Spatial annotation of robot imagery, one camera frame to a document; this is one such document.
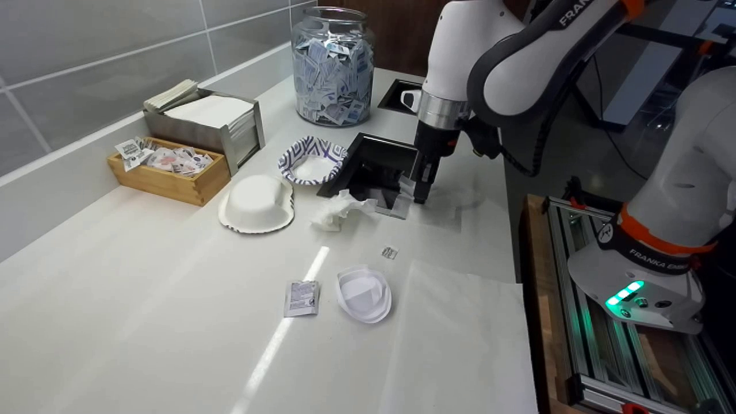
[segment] white countertop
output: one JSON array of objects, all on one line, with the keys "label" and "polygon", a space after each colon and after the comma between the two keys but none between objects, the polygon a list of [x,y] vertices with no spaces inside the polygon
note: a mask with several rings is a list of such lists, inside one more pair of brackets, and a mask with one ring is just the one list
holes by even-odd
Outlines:
[{"label": "white countertop", "polygon": [[[397,77],[377,71],[375,104]],[[260,104],[270,143],[235,180],[277,177],[279,155],[308,134],[345,147],[359,132],[414,141],[417,119],[392,110],[354,128],[307,125],[293,81]],[[350,321],[333,302],[339,270],[384,270],[399,304],[413,263],[515,281],[505,163],[467,141],[407,221],[354,215],[327,234],[310,228],[327,202],[316,192],[298,189],[287,229],[239,238],[217,221],[225,192],[191,206],[121,186],[6,259],[0,411],[228,414],[250,396],[253,411],[377,411],[400,312]],[[322,281],[320,315],[286,319],[286,285],[308,274]]]}]

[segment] plastic container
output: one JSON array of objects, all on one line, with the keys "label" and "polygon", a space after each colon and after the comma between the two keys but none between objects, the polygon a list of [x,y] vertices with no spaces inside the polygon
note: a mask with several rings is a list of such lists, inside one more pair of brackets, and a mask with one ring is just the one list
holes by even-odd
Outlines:
[{"label": "plastic container", "polygon": [[310,6],[293,27],[299,117],[325,126],[354,126],[371,117],[373,34],[366,13]]}]

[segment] white paper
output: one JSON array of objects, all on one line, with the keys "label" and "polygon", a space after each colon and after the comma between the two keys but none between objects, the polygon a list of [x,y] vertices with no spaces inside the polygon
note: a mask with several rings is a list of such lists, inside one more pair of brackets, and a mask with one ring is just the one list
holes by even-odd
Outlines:
[{"label": "white paper", "polygon": [[233,125],[238,117],[241,117],[251,109],[253,104],[241,98],[206,96],[206,98],[177,106],[172,110],[166,110],[166,116],[175,119],[187,119],[187,123],[206,125],[213,128],[221,128]]},{"label": "white paper", "polygon": [[414,263],[383,414],[535,414],[523,288]]}]

